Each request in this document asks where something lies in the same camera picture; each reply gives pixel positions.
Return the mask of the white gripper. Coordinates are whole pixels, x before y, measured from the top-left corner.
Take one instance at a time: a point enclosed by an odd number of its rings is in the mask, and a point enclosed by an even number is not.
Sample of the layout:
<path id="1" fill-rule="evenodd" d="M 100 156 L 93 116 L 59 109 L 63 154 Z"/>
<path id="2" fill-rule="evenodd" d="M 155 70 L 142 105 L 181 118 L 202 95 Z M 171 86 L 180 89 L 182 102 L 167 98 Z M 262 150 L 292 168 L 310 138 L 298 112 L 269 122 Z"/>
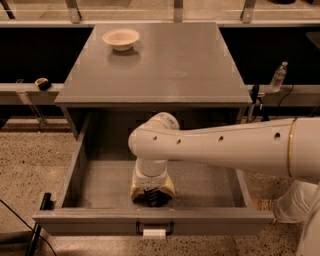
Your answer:
<path id="1" fill-rule="evenodd" d="M 130 190 L 131 200 L 134 201 L 138 197 L 145 194 L 144 189 L 159 188 L 162 193 L 171 197 L 175 196 L 175 188 L 172 179 L 167 176 L 167 171 L 157 176 L 147 176 L 143 174 L 137 167 L 133 170 L 132 184 Z"/>

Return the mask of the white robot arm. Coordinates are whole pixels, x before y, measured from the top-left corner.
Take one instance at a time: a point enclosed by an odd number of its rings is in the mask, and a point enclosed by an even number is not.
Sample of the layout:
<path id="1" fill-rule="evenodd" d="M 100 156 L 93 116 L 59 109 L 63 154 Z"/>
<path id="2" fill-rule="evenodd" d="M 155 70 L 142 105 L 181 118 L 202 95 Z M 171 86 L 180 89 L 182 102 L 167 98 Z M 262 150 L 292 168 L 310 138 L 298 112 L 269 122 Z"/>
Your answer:
<path id="1" fill-rule="evenodd" d="M 195 161 L 317 184 L 320 181 L 320 119 L 290 118 L 262 123 L 181 130 L 161 112 L 136 128 L 128 146 L 137 157 L 131 197 L 146 189 L 170 196 L 170 160 Z"/>

